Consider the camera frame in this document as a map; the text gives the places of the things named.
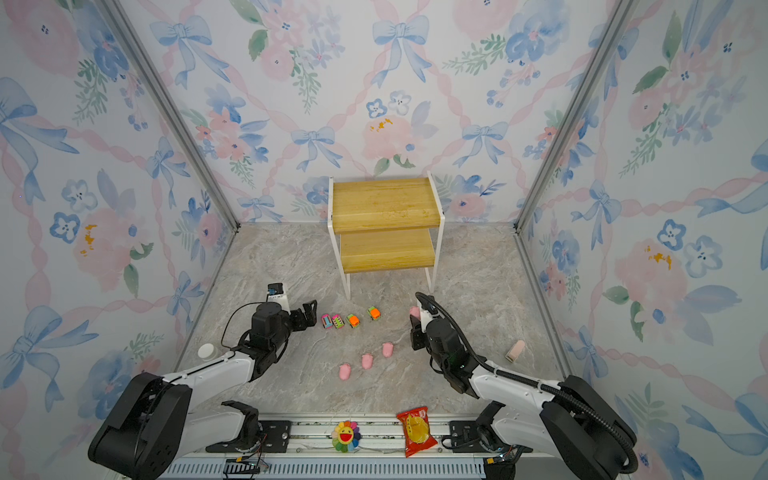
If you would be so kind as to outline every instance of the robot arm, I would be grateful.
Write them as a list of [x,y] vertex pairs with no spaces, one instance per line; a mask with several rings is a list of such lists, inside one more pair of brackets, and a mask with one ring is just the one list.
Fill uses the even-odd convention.
[[209,445],[228,442],[243,452],[255,448],[263,437],[257,409],[229,401],[194,410],[280,361],[291,332],[317,322],[317,301],[303,307],[303,312],[290,310],[283,284],[272,283],[251,328],[229,352],[182,372],[135,376],[91,442],[89,459],[134,480],[154,480],[175,458]]
[[477,355],[434,297],[416,298],[421,315],[411,316],[413,349],[426,347],[432,368],[457,392],[491,400],[474,425],[487,451],[523,445],[546,452],[582,480],[614,480],[637,469],[634,432],[583,379],[558,382],[509,372]]

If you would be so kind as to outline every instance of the mounting plate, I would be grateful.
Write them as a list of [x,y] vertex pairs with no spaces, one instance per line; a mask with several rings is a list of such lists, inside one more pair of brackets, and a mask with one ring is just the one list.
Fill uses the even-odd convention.
[[[260,420],[262,430],[266,433],[266,439],[261,451],[264,453],[285,453],[288,451],[290,440],[290,420]],[[207,446],[208,453],[240,453],[227,443],[217,443]]]

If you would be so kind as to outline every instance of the pink flower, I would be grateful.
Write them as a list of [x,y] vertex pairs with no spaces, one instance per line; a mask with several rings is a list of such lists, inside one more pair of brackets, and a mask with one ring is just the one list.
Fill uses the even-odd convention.
[[377,118],[368,122],[362,139],[366,143],[362,155],[370,160],[392,159],[395,154],[406,152],[413,159],[415,151],[407,151],[406,145],[418,147],[418,141],[411,135],[411,123],[400,117]]
[[35,65],[51,74],[77,74],[80,44],[62,7],[49,0],[5,0],[5,13],[16,43]]
[[238,137],[224,137],[219,139],[216,146],[216,155],[219,158],[230,158],[232,161],[243,161],[248,152],[248,144]]
[[565,295],[565,275],[558,270],[554,262],[550,262],[546,268],[549,283],[552,285],[554,295],[560,300]]
[[197,129],[197,139],[198,140],[205,140],[206,138],[210,140],[210,129],[208,127],[195,127]]
[[285,81],[293,71],[293,57],[283,45],[270,45],[261,52],[261,66],[267,77]]
[[451,202],[451,212],[458,218],[476,218],[485,212],[485,201],[477,194],[463,194]]
[[558,129],[555,127],[545,127],[544,133],[536,137],[536,140],[551,141],[554,138],[554,136],[557,134],[557,132],[558,132]]
[[111,208],[100,208],[81,223],[74,244],[74,258],[80,270],[95,276],[102,292],[118,287],[123,270],[131,262],[131,249],[143,252],[147,231],[143,219],[132,210],[123,217]]
[[264,24],[270,30],[270,43],[272,45],[287,43],[290,47],[301,45],[304,22],[301,21],[299,12],[294,9],[293,1],[283,0],[283,6],[270,3],[270,7],[272,11],[262,15]]
[[223,111],[221,115],[215,111],[208,112],[208,116],[211,118],[210,129],[217,133],[224,134],[226,136],[234,136],[240,129],[240,125],[237,122],[230,120],[230,112]]
[[216,245],[221,235],[221,220],[216,214],[204,214],[197,225],[197,236],[202,247],[210,248]]
[[627,288],[629,299],[643,307],[635,321],[644,323],[644,339],[663,336],[667,343],[674,343],[673,334],[685,325],[675,309],[688,291],[680,261],[649,238],[637,242],[629,255],[616,260],[615,273]]
[[656,88],[648,88],[634,99],[629,107],[629,125],[635,130],[642,130],[651,124],[664,108],[664,96]]
[[668,480],[667,467],[664,466],[659,454],[652,449],[645,439],[637,439],[634,446],[634,452],[637,454],[637,472],[632,474],[632,478],[637,480]]
[[490,31],[505,27],[512,20],[517,6],[517,0],[501,0],[488,5],[484,2],[456,2],[453,21],[471,40],[480,40],[487,37]]

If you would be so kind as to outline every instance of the blue bow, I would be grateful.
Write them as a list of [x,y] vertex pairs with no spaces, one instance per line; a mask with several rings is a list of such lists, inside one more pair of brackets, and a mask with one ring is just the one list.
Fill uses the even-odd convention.
[[16,339],[13,348],[5,355],[0,355],[0,388],[7,389],[16,383],[24,369],[24,361],[41,370],[51,378],[48,388],[45,390],[45,411],[50,412],[55,400],[63,400],[64,396],[56,384],[58,373],[58,359],[50,353],[30,353],[35,347],[42,349],[55,349],[63,346],[79,345],[94,339],[97,333],[85,333],[88,328],[88,320],[79,327],[66,332],[54,339],[43,340],[49,333],[61,325],[61,316],[51,307],[40,305],[33,308],[24,321],[24,335]]
[[38,108],[32,103],[32,99],[24,91],[24,88],[12,78],[0,78],[0,134],[5,137],[8,144],[16,150],[27,164],[27,167],[29,167],[29,173],[24,179],[24,200],[26,200],[27,205],[32,205],[33,197],[45,201],[45,197],[43,197],[43,193],[38,185],[38,179],[35,177],[38,155],[26,138],[4,125],[6,121],[21,132],[51,148],[70,154],[80,153],[63,142],[67,137],[66,128],[37,128],[14,120],[14,118],[31,117],[36,114],[38,114]]
[[[152,30],[157,41],[160,42],[160,45],[168,47],[177,41],[179,42],[179,51],[181,52],[181,57],[184,59],[184,67],[186,70],[180,71],[179,74],[176,75],[176,78],[174,79],[176,85],[181,84],[181,86],[187,88],[187,74],[193,71],[195,67],[192,51],[194,51],[197,56],[200,57],[200,60],[202,60],[215,74],[226,81],[230,81],[224,72],[221,71],[222,68],[227,68],[230,64],[211,57],[205,53],[202,48],[192,43],[193,41],[203,45],[211,45],[213,43],[210,39],[208,24],[201,17],[192,15],[187,19],[187,24],[185,25],[181,23],[171,25],[166,22],[155,22],[151,24],[149,28]],[[190,40],[189,46],[184,43],[185,38]]]
[[187,321],[185,325],[188,332],[192,327],[192,320],[190,319],[190,311],[192,308],[190,306],[190,301],[187,299],[205,294],[205,292],[200,290],[200,282],[197,282],[197,284],[192,287],[192,290],[187,291],[187,288],[189,288],[191,284],[192,280],[190,280],[190,276],[187,272],[182,271],[179,273],[179,287],[176,289],[176,293],[171,297],[170,302],[168,302],[168,307],[165,309],[169,315],[176,316],[176,312],[179,311],[179,306],[183,308],[184,311],[187,312]]
[[457,161],[453,162],[453,164],[461,167],[468,158],[474,157],[480,153],[483,137],[485,137],[485,151],[488,152],[488,156],[491,158],[493,163],[498,164],[498,158],[496,158],[496,156],[503,154],[504,152],[496,148],[494,144],[491,143],[491,139],[493,138],[494,140],[501,140],[504,138],[504,136],[507,134],[508,126],[509,125],[507,122],[504,121],[498,122],[493,127],[480,128],[477,125],[469,125],[467,128],[462,130],[462,138],[464,140],[471,140],[474,138],[475,144],[472,145],[472,151],[469,152],[469,155],[459,158]]
[[170,142],[166,137],[160,137],[160,141],[157,142],[157,151],[152,157],[147,159],[147,166],[145,170],[152,178],[157,178],[160,172],[163,172],[165,180],[168,181],[168,208],[176,207],[176,200],[174,199],[174,177],[170,174],[173,170],[182,177],[189,177],[189,173],[184,169],[187,166],[187,162],[181,162],[175,164],[167,161],[174,156],[174,149],[170,147]]
[[318,131],[306,131],[306,130],[296,130],[291,132],[291,140],[293,140],[293,143],[296,145],[304,145],[309,148],[310,151],[310,157],[307,158],[305,161],[301,162],[298,167],[296,167],[297,170],[301,170],[306,172],[307,166],[310,164],[311,161],[317,158],[317,149],[319,148],[321,152],[323,152],[323,155],[328,159],[328,161],[334,165],[336,165],[336,168],[341,168],[339,165],[339,160],[342,156],[339,154],[334,154],[332,151],[328,150],[324,145],[322,144],[328,144],[333,145],[336,143],[334,140],[335,134],[333,133],[333,129],[331,127],[323,127],[320,128]]
[[603,243],[603,212],[605,212],[605,221],[607,223],[613,223],[614,220],[621,215],[621,202],[614,200],[605,193],[605,186],[603,182],[595,180],[592,182],[592,186],[589,188],[589,196],[596,201],[592,204],[592,207],[587,210],[587,213],[581,214],[581,212],[571,212],[572,222],[583,218],[585,220],[592,220],[595,215],[598,218],[594,221],[594,228],[592,229],[592,250],[594,250],[594,243]]
[[[400,51],[400,40],[398,38],[412,41],[418,45],[424,45],[427,42],[428,33],[429,20],[424,15],[419,15],[408,24],[398,23],[395,25],[389,20],[382,20],[373,24],[373,41],[377,45],[386,45],[392,42],[392,51],[389,56],[389,67],[377,73],[373,80],[371,80],[371,85],[377,84],[381,88],[386,75],[400,66],[402,52]],[[411,64],[411,68],[413,68],[416,76],[421,78],[423,82],[426,82],[423,69],[432,67],[432,64],[419,57],[407,41],[403,42],[402,49],[406,51],[406,58],[408,58],[408,63]]]
[[[768,140],[760,145],[752,156],[752,166],[757,170],[768,172]],[[758,210],[768,207],[768,182],[760,185],[752,191],[751,194],[737,201],[735,204],[729,204],[720,198],[704,198],[696,202],[701,207],[699,217],[713,214],[721,210],[732,209],[740,214],[753,214]],[[760,269],[768,269],[768,229],[763,234],[763,246],[760,251]]]
[[276,214],[267,208],[275,206],[275,200],[273,200],[269,195],[262,195],[258,198],[240,197],[237,199],[237,203],[239,203],[243,208],[253,208],[253,218],[250,220],[252,222],[260,219],[262,215],[267,215],[269,218],[275,220],[278,223],[280,222],[280,219],[283,218],[282,215]]
[[587,354],[589,354],[589,359],[584,362],[584,372],[581,374],[581,378],[592,385],[592,369],[594,369],[594,375],[601,378],[608,374],[608,364],[603,357],[598,355],[598,350],[592,345],[592,335],[589,334],[589,330],[587,330],[586,326],[582,326],[578,330],[578,337],[581,339],[581,343],[584,344],[584,346],[578,350],[574,350],[568,342],[563,343],[565,344],[565,349],[576,355],[576,358],[579,360],[585,359]]

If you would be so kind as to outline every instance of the snack bag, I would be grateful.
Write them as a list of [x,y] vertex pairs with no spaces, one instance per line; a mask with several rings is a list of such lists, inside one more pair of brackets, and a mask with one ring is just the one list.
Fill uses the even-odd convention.
[[437,445],[437,440],[429,434],[426,407],[399,413],[397,419],[402,422],[402,429],[406,433],[406,458]]

